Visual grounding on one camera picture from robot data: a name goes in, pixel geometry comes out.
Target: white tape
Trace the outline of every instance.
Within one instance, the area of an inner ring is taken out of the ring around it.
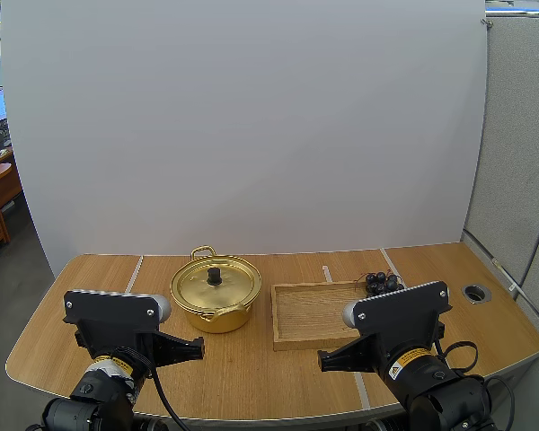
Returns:
[[[369,404],[369,397],[367,396],[366,385],[363,383],[361,373],[354,373],[353,376],[356,378],[356,385],[358,386],[359,399],[361,400],[361,409],[371,409],[371,405]]]
[[[125,294],[129,294],[132,291],[132,287],[134,286],[134,282],[136,281],[137,273],[140,271],[140,267],[142,266],[142,260],[144,260],[144,256],[140,256],[140,259],[137,261],[136,268],[134,268],[134,272],[132,273],[132,277],[129,279],[128,287],[126,287]]]
[[[328,283],[331,283],[333,280],[331,279],[330,269],[327,267],[327,265],[322,266],[323,274],[325,275],[325,281]]]
[[[392,271],[397,277],[400,278],[403,287],[407,288],[407,285],[406,285],[405,282],[403,281],[402,276],[399,275],[399,272],[397,271],[397,268],[396,268],[395,265],[393,264],[392,260],[389,259],[389,255],[387,254],[387,251],[385,251],[385,249],[379,249],[379,250],[381,251],[381,254],[384,255],[385,261],[387,262],[387,265],[389,265],[389,268],[391,269],[391,271]]]

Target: pot lid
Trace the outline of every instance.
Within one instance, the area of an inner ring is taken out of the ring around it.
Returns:
[[[196,258],[198,251],[211,256]],[[261,276],[248,261],[235,256],[216,255],[209,246],[191,253],[191,262],[172,280],[176,303],[191,312],[215,312],[238,303],[249,305],[260,292]]]

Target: yellow label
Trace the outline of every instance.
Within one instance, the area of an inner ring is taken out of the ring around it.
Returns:
[[[129,375],[132,375],[132,371],[134,371],[134,369],[129,366],[128,364],[126,364],[124,361],[122,361],[121,359],[117,359],[116,357],[109,357],[109,356],[98,356],[94,359],[94,363],[96,362],[101,362],[101,361],[105,361],[106,359],[111,359],[112,361],[114,361],[116,363],[117,366],[119,366],[122,370],[124,370],[126,373],[128,373]]]
[[[397,359],[397,362],[401,366],[406,366],[413,359],[417,359],[418,357],[426,355],[431,355],[431,351],[427,350],[426,348],[414,348],[413,350],[405,352],[403,355],[401,355],[399,359]]]
[[[402,369],[412,360],[417,359],[418,357],[422,357],[425,355],[431,355],[431,352],[427,350],[426,348],[414,348],[413,350],[410,350],[409,352],[405,352],[403,355],[401,355],[391,366],[389,369],[389,376],[392,379],[396,379],[399,373],[402,371]]]

